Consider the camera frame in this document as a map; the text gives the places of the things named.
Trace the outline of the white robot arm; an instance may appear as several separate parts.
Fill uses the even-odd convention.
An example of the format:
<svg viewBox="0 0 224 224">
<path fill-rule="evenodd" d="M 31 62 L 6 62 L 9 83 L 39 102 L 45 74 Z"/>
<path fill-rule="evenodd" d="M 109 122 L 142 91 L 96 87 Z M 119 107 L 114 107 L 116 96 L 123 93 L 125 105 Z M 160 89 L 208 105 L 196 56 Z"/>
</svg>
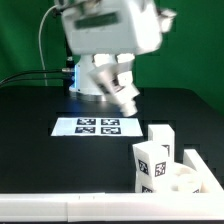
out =
<svg viewBox="0 0 224 224">
<path fill-rule="evenodd" d="M 131 103 L 139 94 L 133 84 L 133 61 L 157 50 L 162 41 L 154 1 L 76 0 L 58 9 L 68 46 L 80 57 L 70 90 L 88 100 Z"/>
</svg>

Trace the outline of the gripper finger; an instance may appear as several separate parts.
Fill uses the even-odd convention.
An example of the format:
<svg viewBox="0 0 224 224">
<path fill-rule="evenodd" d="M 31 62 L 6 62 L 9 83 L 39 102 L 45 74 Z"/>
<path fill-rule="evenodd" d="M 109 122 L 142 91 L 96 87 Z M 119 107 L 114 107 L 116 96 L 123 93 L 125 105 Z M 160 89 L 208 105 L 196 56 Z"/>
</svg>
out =
<svg viewBox="0 0 224 224">
<path fill-rule="evenodd" d="M 133 82 L 132 66 L 135 55 L 131 53 L 119 54 L 117 59 L 116 85 L 125 87 Z"/>
<path fill-rule="evenodd" d="M 110 54 L 95 54 L 93 56 L 93 63 L 95 64 L 96 67 L 112 63 L 113 61 L 114 57 Z"/>
</svg>

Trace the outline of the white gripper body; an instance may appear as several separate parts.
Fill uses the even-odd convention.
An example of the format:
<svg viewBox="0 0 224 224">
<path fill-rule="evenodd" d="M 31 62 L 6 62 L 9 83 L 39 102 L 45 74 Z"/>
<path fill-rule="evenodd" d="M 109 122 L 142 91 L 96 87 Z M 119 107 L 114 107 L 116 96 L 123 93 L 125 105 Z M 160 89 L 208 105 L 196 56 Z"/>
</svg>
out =
<svg viewBox="0 0 224 224">
<path fill-rule="evenodd" d="M 162 42 L 153 0 L 102 0 L 95 15 L 68 8 L 62 24 L 75 55 L 140 55 L 157 50 Z"/>
</svg>

